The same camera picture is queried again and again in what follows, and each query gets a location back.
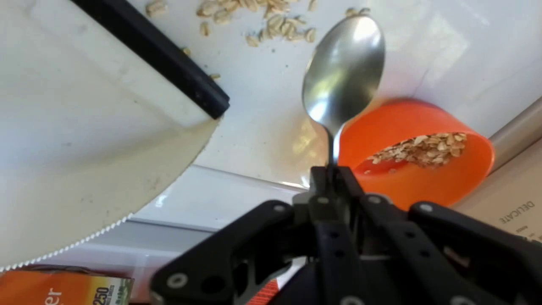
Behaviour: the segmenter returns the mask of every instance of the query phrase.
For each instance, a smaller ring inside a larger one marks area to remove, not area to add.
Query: black handle
[[[200,106],[212,119],[229,109],[227,94],[127,0],[73,0],[119,41]]]

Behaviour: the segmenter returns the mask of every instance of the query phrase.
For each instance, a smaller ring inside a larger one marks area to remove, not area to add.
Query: spoon
[[[319,43],[303,80],[303,107],[329,136],[337,167],[342,128],[375,99],[385,70],[385,38],[368,11],[344,19]]]

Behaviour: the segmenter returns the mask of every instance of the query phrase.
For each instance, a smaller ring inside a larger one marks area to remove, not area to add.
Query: orange bowl
[[[388,146],[441,133],[468,136],[464,153],[446,167],[370,162]],[[368,194],[381,194],[403,211],[420,201],[458,204],[490,175],[493,162],[495,150],[485,136],[436,106],[410,99],[392,101],[354,119],[341,138],[339,165],[349,167]]]

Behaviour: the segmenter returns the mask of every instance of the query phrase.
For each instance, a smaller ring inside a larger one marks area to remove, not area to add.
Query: spoon bowl
[[[337,165],[342,126],[375,99],[385,70],[385,38],[363,11],[319,43],[303,80],[303,107],[329,134],[329,165]]]

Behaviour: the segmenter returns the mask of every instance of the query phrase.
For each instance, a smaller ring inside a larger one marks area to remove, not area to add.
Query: packaging
[[[495,172],[458,211],[542,243],[542,141]]]
[[[80,272],[16,270],[0,275],[0,304],[129,305],[132,282]]]

